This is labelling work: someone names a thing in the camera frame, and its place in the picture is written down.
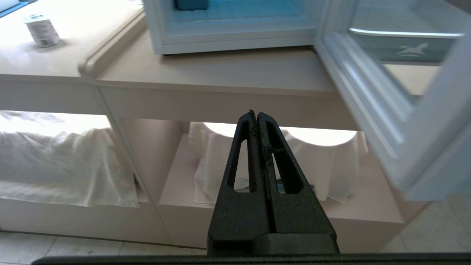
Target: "countertop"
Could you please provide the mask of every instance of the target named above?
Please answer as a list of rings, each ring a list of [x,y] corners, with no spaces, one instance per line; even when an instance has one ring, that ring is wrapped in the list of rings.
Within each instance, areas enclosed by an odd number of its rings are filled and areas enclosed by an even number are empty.
[[[306,47],[155,55],[145,31],[97,78],[102,86],[296,96],[338,96]]]
[[[39,0],[0,18],[0,80],[80,78],[80,61],[140,9],[129,0]],[[51,18],[59,44],[35,45],[23,17],[36,13]]]

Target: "blue object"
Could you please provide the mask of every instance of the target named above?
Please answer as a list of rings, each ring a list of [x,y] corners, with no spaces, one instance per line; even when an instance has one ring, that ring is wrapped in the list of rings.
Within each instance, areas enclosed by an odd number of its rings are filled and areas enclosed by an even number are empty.
[[[458,40],[360,34],[353,34],[353,36],[365,51],[381,61],[442,62]]]
[[[4,17],[14,11],[17,11],[18,9],[22,8],[22,7],[25,7],[33,2],[35,2],[36,0],[20,0],[20,3],[17,4],[16,6],[14,7],[10,7],[2,12],[0,12],[0,17]]]
[[[209,0],[174,0],[175,7],[181,11],[206,10],[209,7]]]

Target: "white cabinet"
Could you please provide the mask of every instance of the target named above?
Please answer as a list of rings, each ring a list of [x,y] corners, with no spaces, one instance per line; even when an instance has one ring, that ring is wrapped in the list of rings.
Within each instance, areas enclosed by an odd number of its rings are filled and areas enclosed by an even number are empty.
[[[307,48],[165,57],[154,55],[144,32],[119,56],[105,56],[113,57],[94,75],[94,85],[176,245],[205,247],[213,211],[213,205],[194,202],[199,157],[181,121],[235,123],[254,109],[281,126],[359,130]],[[359,196],[345,205],[324,204],[344,252],[378,251],[426,205],[395,196],[373,155],[362,161],[362,170]],[[360,236],[363,243],[354,242]]]
[[[0,109],[104,115],[94,89],[79,82],[0,79]]]
[[[328,1],[316,49],[391,182],[443,199],[471,174],[471,17],[389,2]]]

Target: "small container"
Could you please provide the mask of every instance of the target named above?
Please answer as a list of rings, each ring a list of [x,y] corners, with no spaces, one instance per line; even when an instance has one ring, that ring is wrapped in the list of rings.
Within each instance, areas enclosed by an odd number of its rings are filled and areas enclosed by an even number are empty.
[[[206,10],[209,0],[174,0],[175,7],[181,11]]]
[[[59,35],[51,23],[51,20],[44,15],[31,15],[25,17],[23,22],[28,26],[34,42],[39,47],[49,47],[59,43]]]

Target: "white cloth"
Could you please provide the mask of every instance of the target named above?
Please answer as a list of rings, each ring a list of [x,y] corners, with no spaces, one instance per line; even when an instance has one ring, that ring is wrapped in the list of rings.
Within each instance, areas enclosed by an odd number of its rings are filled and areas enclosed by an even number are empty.
[[[283,128],[286,142],[318,200],[342,204],[360,182],[359,156],[368,152],[363,132]]]
[[[214,204],[221,186],[235,124],[190,124],[190,145],[201,154],[195,174],[195,203]],[[318,200],[345,203],[358,187],[358,157],[368,152],[362,132],[280,128]],[[241,146],[234,189],[249,185],[246,142]],[[276,178],[279,173],[275,163]]]
[[[201,155],[195,174],[195,203],[215,203],[236,131],[235,124],[190,123],[190,145]],[[234,189],[249,186],[247,141],[241,144]]]
[[[106,116],[0,111],[0,198],[139,207]]]

